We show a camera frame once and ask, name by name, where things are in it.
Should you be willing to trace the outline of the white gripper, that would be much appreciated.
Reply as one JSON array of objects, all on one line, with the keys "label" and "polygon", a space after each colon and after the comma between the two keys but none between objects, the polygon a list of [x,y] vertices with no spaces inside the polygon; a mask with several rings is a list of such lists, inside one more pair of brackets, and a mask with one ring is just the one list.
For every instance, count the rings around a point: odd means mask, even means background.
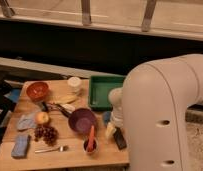
[{"label": "white gripper", "polygon": [[122,89],[114,88],[108,95],[110,104],[112,105],[112,112],[110,121],[107,124],[105,137],[109,140],[116,132],[116,127],[123,126],[123,112],[122,112]]}]

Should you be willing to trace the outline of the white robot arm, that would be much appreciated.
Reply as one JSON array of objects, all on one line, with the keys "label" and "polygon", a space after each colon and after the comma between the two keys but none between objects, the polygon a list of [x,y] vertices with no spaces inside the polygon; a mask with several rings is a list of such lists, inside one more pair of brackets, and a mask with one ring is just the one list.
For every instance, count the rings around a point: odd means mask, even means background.
[{"label": "white robot arm", "polygon": [[185,112],[203,101],[203,55],[135,67],[109,93],[112,121],[122,125],[129,171],[191,171]]}]

